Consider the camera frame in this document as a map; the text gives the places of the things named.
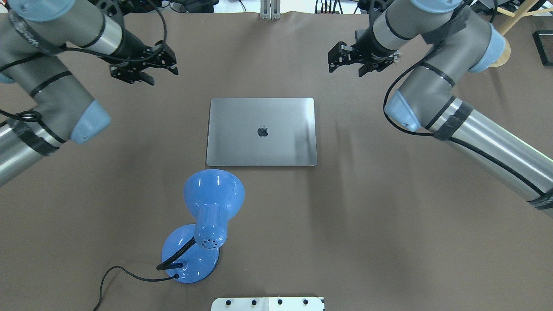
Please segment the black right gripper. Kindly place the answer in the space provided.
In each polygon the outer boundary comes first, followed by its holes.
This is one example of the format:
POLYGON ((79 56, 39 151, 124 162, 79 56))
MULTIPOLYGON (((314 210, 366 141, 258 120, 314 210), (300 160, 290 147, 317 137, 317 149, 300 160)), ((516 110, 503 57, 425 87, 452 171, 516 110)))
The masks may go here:
POLYGON ((330 49, 327 55, 330 73, 338 67, 359 63, 358 76, 362 77, 372 71, 381 72, 397 60, 399 52, 383 47, 371 31, 356 31, 355 38, 351 46, 339 41, 330 49))

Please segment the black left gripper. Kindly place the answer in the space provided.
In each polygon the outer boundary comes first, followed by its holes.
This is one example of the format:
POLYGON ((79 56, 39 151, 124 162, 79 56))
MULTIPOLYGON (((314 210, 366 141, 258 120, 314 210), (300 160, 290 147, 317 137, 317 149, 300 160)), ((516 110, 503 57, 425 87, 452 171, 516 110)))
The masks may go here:
POLYGON ((125 83, 145 82, 154 86, 154 78, 144 72, 148 68, 166 69, 173 75, 178 76, 176 55, 165 41, 159 41, 155 47, 148 48, 145 56, 139 61, 127 61, 118 65, 111 65, 109 73, 113 78, 125 83))

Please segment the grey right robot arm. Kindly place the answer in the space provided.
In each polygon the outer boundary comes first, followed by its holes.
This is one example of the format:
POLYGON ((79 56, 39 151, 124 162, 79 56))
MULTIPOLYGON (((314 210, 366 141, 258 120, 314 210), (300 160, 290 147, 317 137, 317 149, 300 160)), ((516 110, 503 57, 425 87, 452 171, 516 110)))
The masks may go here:
POLYGON ((552 160, 456 97, 466 73, 479 73, 506 52, 506 40, 462 0, 391 0, 356 42, 328 52, 329 71, 361 64, 358 75, 383 71, 416 37, 431 50, 389 89, 385 117, 401 132, 432 136, 466 154, 535 209, 552 216, 552 160))

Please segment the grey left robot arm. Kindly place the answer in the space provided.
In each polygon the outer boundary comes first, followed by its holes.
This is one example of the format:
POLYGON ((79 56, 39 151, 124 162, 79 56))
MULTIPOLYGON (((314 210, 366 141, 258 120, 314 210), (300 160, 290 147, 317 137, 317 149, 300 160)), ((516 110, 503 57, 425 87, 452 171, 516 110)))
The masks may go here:
POLYGON ((83 144, 111 117, 59 59, 66 51, 95 55, 126 83, 154 79, 148 68, 178 75, 166 38, 152 47, 125 28, 126 0, 8 0, 1 18, 1 82, 17 83, 34 108, 1 114, 1 184, 55 153, 66 141, 83 144))

